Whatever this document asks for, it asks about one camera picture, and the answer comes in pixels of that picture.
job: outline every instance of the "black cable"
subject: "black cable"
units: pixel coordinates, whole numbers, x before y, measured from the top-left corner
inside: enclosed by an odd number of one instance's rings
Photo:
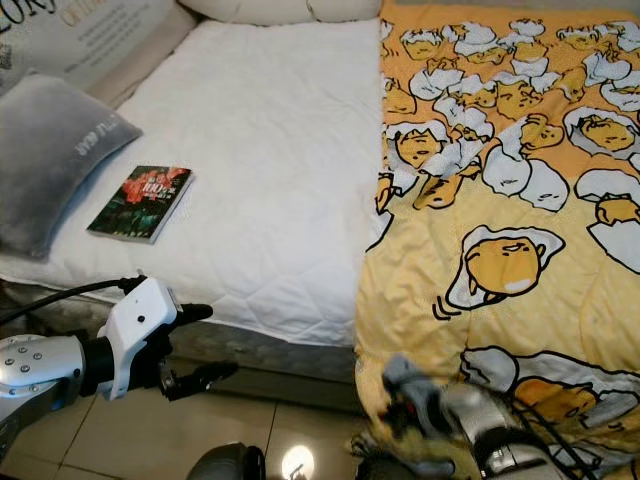
[[[529,430],[530,432],[533,432],[534,434],[537,434],[537,432],[531,426],[531,423],[529,423],[529,420],[527,420],[527,417],[524,416],[523,412],[521,412],[517,408],[514,408],[513,412],[517,415],[517,417],[520,419],[520,421],[522,422],[522,424],[525,426],[527,430]],[[569,469],[569,467],[564,465],[560,460],[553,457],[552,455],[549,455],[549,458],[554,463],[554,465],[558,467],[558,470],[564,473],[567,476],[567,478],[569,478],[570,480],[581,480],[580,477],[578,477],[575,473],[573,473]]]
[[[12,320],[15,320],[22,315],[37,310],[38,308],[42,308],[51,303],[57,302],[59,300],[64,300],[65,298],[73,297],[75,295],[81,295],[87,292],[93,292],[95,290],[102,290],[104,288],[109,287],[118,287],[121,290],[124,290],[125,293],[131,291],[133,288],[138,286],[146,277],[140,275],[136,278],[121,278],[119,280],[106,280],[104,282],[90,283],[88,285],[82,285],[80,287],[70,288],[68,290],[63,290],[58,293],[54,293],[53,295],[49,295],[48,297],[41,298],[40,300],[25,305],[24,307],[18,308],[17,310],[12,311],[11,313],[7,313],[0,317],[0,327],[9,323]]]
[[[569,454],[571,459],[575,462],[576,466],[580,470],[582,470],[582,472],[585,474],[585,476],[589,480],[598,480],[598,478],[593,474],[593,472],[587,466],[587,464],[584,463],[584,461],[576,453],[576,451],[573,449],[573,447],[571,445],[569,445],[569,443],[567,443],[567,441],[564,438],[562,438],[562,435],[560,435],[556,431],[556,429],[553,428],[551,426],[551,424],[545,420],[545,418],[542,415],[540,415],[530,405],[528,405],[527,403],[523,402],[522,400],[520,400],[518,398],[515,398],[515,397],[513,398],[513,400],[514,400],[514,402],[522,405],[525,408],[525,410],[527,410],[527,412],[531,413],[534,417],[536,417],[536,420],[540,423],[540,425],[542,425],[542,427],[547,432],[549,432],[549,434],[555,439],[555,441],[558,442],[558,445],[560,445],[567,452],[567,454]]]

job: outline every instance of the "cartoon egg yolk character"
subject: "cartoon egg yolk character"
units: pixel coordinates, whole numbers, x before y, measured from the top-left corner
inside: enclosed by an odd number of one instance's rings
[[[614,42],[602,42],[596,47],[596,50],[602,53],[602,55],[604,55],[604,58],[606,58],[611,63],[615,62],[620,56],[620,50],[618,50]]]
[[[479,107],[495,107],[496,99],[498,97],[498,90],[494,86],[491,90],[482,88],[476,93],[454,93],[451,95],[456,99],[458,105],[470,107],[472,105],[478,105]]]
[[[583,66],[566,71],[562,78],[555,81],[552,88],[562,90],[569,103],[575,103],[584,97],[584,82],[587,80],[587,71]]]
[[[412,60],[424,61],[435,57],[440,51],[440,43],[427,40],[416,40],[415,42],[403,40],[402,45]]]
[[[498,83],[498,112],[507,118],[517,120],[524,116],[527,110],[542,101],[542,94],[528,85],[524,80],[512,85]]]
[[[589,115],[580,119],[578,128],[593,143],[612,152],[629,148],[635,141],[633,132],[612,118]]]
[[[442,150],[442,142],[436,140],[430,130],[424,133],[418,130],[399,133],[395,141],[398,156],[414,168],[420,168],[424,162]]]
[[[429,75],[433,75],[437,69],[453,70],[456,68],[457,62],[457,58],[430,58],[427,60],[427,72]]]
[[[422,185],[420,193],[413,202],[413,208],[422,210],[426,207],[434,209],[448,207],[453,204],[462,180],[463,177],[459,175],[447,179],[430,177]]]
[[[519,42],[516,43],[516,53],[513,55],[515,60],[519,62],[530,62],[532,60],[538,60],[544,57],[547,53],[548,47],[545,47],[541,43],[533,42]]]
[[[562,127],[547,124],[547,118],[540,114],[531,114],[522,127],[520,140],[525,150],[537,150],[558,145],[564,139]]]
[[[572,31],[569,28],[566,32],[559,33],[558,37],[576,50],[591,50],[595,48],[600,41],[600,34],[595,30],[579,32]]]
[[[469,291],[487,292],[485,301],[519,295],[535,287],[540,274],[544,245],[527,237],[482,240],[465,256]]]
[[[624,35],[625,32],[625,28],[624,25],[614,25],[613,23],[607,22],[605,23],[606,27],[609,29],[609,31],[611,30],[615,30],[618,32],[618,35]]]
[[[596,205],[598,221],[606,225],[635,220],[640,223],[640,207],[629,198],[611,198]]]
[[[393,197],[393,175],[382,173],[378,176],[378,192],[376,193],[376,210],[384,212],[389,201]]]
[[[591,410],[597,402],[586,385],[567,387],[540,378],[521,382],[515,396],[554,425]]]
[[[462,138],[469,142],[473,142],[474,140],[480,140],[482,142],[488,142],[491,138],[488,135],[478,135],[478,132],[475,130],[465,127],[464,125],[458,123],[453,130],[462,135]]]
[[[415,113],[416,99],[400,88],[400,82],[391,79],[385,83],[385,108],[389,113]]]
[[[451,25],[451,30],[460,38],[464,38],[468,33],[464,25]]]
[[[482,167],[478,163],[471,163],[467,167],[458,173],[463,178],[470,178],[475,180],[476,176],[482,171]]]
[[[467,57],[471,63],[493,63],[494,65],[500,65],[504,57],[507,55],[507,51],[502,47],[491,47],[484,52],[472,53]]]

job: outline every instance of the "bed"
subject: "bed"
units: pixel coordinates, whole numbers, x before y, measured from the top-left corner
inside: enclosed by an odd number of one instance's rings
[[[377,28],[203,21],[118,109],[144,135],[83,184],[48,258],[0,254],[6,293],[26,303],[142,269],[179,301],[214,308],[177,333],[182,357],[347,385],[356,404],[354,299],[380,157]],[[196,177],[156,243],[87,233],[144,164]],[[93,332],[118,298],[95,292],[41,315]]]

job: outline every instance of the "white pillow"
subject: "white pillow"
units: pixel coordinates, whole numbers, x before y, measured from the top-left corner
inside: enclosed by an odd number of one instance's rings
[[[369,20],[380,0],[179,0],[214,20],[254,25]]]

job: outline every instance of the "gray pillow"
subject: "gray pillow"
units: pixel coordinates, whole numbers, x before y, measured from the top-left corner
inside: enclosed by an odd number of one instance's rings
[[[0,248],[46,256],[78,186],[141,134],[65,81],[29,72],[0,97]]]

